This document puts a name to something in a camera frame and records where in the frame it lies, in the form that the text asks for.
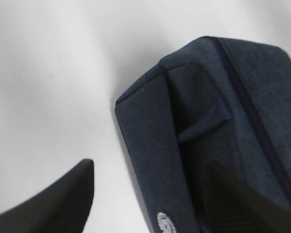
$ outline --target white surface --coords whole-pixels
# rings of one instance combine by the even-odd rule
[[[291,56],[291,0],[0,0],[0,213],[91,158],[84,232],[149,232],[114,103],[203,35]]]

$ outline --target white logo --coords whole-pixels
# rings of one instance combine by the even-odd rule
[[[157,214],[157,222],[163,233],[177,233],[177,230],[168,215],[159,212]]]

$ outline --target navy blue fabric bag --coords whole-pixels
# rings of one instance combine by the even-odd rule
[[[282,49],[199,38],[138,79],[115,113],[156,233],[291,232]]]

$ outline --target zipper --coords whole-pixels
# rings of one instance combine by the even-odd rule
[[[245,85],[243,84],[241,78],[233,66],[233,63],[226,54],[219,40],[215,37],[207,38],[211,39],[215,44],[216,50],[218,51],[229,81],[231,82],[232,87],[245,111],[256,139],[259,142],[259,145],[261,146],[262,151],[291,206],[291,180],[286,170],[284,169],[282,162],[280,161],[280,158],[272,144],[272,141],[267,133],[267,130],[265,129],[257,109],[255,108]]]

